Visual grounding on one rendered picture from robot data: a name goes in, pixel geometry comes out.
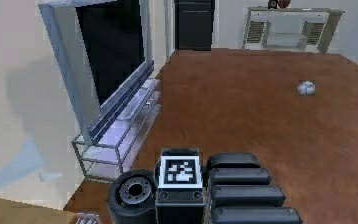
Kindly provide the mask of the glass television stand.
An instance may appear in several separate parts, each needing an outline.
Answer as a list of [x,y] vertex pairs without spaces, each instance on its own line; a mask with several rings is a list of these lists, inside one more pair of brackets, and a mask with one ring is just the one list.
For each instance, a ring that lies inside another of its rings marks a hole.
[[[160,111],[160,81],[147,79],[102,139],[91,145],[81,134],[72,140],[80,168],[86,179],[110,182],[131,169],[148,132]],[[153,102],[145,107],[148,99]]]

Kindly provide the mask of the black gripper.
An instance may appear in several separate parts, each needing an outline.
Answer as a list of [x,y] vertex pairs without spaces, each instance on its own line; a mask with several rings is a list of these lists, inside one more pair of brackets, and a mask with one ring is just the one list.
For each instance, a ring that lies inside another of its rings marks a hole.
[[110,185],[106,200],[112,224],[156,224],[155,193],[152,171],[120,175]]

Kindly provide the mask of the black cabinet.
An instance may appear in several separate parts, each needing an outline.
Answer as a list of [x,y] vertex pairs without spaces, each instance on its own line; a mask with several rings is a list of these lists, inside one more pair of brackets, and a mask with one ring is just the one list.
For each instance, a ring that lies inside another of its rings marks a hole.
[[215,0],[174,0],[175,47],[210,51]]

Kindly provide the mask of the striped cloth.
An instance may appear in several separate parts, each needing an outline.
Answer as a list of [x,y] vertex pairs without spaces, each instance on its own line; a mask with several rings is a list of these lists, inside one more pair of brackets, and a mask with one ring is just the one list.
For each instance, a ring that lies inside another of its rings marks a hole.
[[72,224],[102,224],[98,214],[77,213]]

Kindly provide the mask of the silver television set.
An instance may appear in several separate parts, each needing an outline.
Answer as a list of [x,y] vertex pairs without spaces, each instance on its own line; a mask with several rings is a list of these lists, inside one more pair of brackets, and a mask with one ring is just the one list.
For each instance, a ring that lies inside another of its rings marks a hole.
[[149,0],[38,4],[85,143],[96,144],[151,75]]

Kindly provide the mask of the white crumpled ball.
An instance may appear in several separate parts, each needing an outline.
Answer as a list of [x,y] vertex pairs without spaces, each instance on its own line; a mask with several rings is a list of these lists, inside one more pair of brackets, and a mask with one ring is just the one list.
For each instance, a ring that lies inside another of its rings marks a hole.
[[315,93],[315,84],[311,81],[304,81],[297,87],[298,93],[301,96],[309,96]]

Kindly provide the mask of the pale shelf table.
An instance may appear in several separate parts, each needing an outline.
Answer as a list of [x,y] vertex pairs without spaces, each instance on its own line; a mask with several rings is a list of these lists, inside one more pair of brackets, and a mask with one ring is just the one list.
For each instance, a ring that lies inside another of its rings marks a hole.
[[242,48],[327,53],[343,10],[249,7]]

